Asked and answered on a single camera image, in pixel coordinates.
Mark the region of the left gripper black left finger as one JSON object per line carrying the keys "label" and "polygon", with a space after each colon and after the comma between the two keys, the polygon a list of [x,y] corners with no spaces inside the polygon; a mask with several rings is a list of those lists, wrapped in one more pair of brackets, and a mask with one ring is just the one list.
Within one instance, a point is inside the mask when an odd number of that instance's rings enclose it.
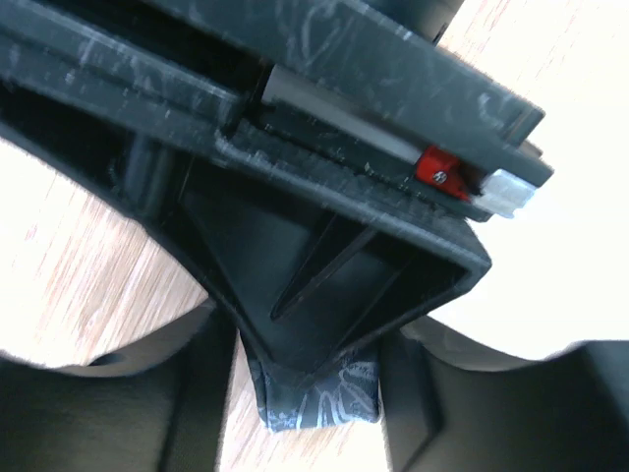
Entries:
{"label": "left gripper black left finger", "polygon": [[214,470],[235,337],[204,302],[86,366],[3,353],[2,470]]}

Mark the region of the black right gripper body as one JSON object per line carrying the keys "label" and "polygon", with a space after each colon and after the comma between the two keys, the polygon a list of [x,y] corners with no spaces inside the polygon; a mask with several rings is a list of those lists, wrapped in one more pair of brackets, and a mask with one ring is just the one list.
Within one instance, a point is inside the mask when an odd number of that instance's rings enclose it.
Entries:
{"label": "black right gripper body", "polygon": [[1,74],[187,148],[247,123],[485,221],[552,175],[543,111],[439,45],[457,1],[5,1]]}

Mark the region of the grey floral tie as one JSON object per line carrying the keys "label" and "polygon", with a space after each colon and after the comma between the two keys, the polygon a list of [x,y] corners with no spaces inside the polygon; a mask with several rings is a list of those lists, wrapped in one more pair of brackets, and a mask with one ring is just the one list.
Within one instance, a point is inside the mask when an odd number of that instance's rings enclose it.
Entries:
{"label": "grey floral tie", "polygon": [[257,413],[273,433],[322,429],[380,417],[379,346],[353,353],[310,386],[271,378],[248,344],[243,345],[253,381]]}

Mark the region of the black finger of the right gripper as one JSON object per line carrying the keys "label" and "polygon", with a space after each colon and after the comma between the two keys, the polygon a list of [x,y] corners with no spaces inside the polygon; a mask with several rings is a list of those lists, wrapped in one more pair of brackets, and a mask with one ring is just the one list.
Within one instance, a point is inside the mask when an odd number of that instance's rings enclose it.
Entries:
{"label": "black finger of the right gripper", "polygon": [[468,292],[490,258],[465,220],[241,124],[194,150],[23,88],[1,133],[137,221],[274,374],[319,374]]}

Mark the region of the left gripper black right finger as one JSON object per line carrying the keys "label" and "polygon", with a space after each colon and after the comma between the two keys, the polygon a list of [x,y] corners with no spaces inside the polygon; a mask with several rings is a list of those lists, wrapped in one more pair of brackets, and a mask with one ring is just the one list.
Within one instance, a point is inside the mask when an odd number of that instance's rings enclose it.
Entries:
{"label": "left gripper black right finger", "polygon": [[542,361],[422,318],[380,352],[396,471],[624,471],[628,345],[589,341]]}

